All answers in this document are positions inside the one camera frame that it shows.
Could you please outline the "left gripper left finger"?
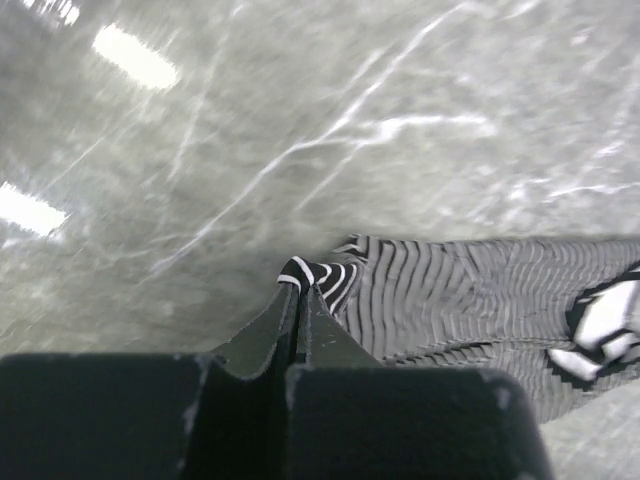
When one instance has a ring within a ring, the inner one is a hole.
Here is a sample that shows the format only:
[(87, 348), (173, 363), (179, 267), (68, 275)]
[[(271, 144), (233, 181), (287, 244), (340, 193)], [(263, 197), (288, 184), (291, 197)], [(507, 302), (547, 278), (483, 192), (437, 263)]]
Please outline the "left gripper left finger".
[(1, 360), (5, 479), (266, 479), (282, 459), (299, 293), (205, 353)]

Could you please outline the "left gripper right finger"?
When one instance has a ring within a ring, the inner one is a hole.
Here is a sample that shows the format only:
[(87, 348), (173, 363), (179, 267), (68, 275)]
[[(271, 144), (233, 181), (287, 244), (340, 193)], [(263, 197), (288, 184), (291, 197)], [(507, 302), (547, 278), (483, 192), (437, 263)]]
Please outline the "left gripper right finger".
[(301, 303), (286, 374), (288, 479), (550, 479), (529, 399), (486, 368), (384, 367)]

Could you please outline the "black white striped tank top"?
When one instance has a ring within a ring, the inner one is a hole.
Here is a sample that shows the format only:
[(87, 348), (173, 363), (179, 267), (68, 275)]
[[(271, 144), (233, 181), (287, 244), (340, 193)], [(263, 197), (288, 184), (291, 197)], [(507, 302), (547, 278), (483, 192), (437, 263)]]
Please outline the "black white striped tank top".
[(500, 370), (546, 423), (639, 376), (639, 242), (353, 235), (279, 281), (389, 366)]

